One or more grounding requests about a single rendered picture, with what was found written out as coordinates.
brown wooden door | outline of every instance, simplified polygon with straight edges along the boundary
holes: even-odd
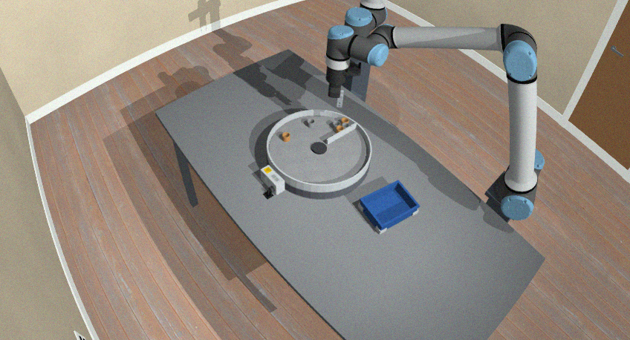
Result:
[[[630,169],[630,4],[569,121]]]

industrial robotic arm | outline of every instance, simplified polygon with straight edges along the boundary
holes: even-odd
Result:
[[[362,0],[346,12],[345,25],[328,31],[326,79],[329,97],[339,97],[341,86],[356,75],[350,58],[380,67],[392,48],[449,48],[498,50],[507,72],[510,112],[510,165],[497,201],[509,219],[523,220],[533,211],[538,173],[544,159],[536,150],[536,42],[526,30],[501,24],[484,27],[393,27],[383,24],[383,0]]]

beige wall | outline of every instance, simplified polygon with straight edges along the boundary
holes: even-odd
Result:
[[[569,103],[617,0],[388,0],[434,26],[516,24],[538,45],[538,95],[559,113]],[[480,50],[504,69],[499,52]]]
[[[0,338],[89,336],[57,257],[24,115],[0,70]]]
[[[0,67],[25,114],[200,27],[199,0],[0,0]],[[207,23],[277,0],[206,0]]]

blue plastic container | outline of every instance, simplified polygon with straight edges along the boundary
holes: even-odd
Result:
[[[407,219],[420,207],[399,180],[360,198],[359,202],[363,214],[379,230]]]

gray table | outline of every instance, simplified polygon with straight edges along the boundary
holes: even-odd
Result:
[[[286,50],[157,111],[219,203],[284,279],[345,339],[486,339],[544,258],[416,143]],[[365,179],[336,197],[267,199],[257,171],[274,123],[338,111],[374,153]],[[420,212],[377,234],[360,197],[400,180]],[[195,203],[194,190],[189,190]]]

